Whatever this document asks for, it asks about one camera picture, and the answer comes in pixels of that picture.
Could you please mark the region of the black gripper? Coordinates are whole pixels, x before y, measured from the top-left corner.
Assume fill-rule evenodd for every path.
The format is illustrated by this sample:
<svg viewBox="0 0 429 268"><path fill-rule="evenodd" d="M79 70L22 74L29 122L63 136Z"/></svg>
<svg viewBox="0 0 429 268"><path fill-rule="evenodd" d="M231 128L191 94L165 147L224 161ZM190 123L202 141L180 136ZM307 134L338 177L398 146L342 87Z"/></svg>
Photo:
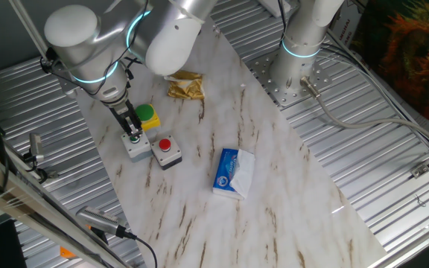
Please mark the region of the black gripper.
<svg viewBox="0 0 429 268"><path fill-rule="evenodd" d="M111 106L109 110L128 136L139 138L142 135L143 129L134 124L133 106L130 102L122 102Z"/></svg>

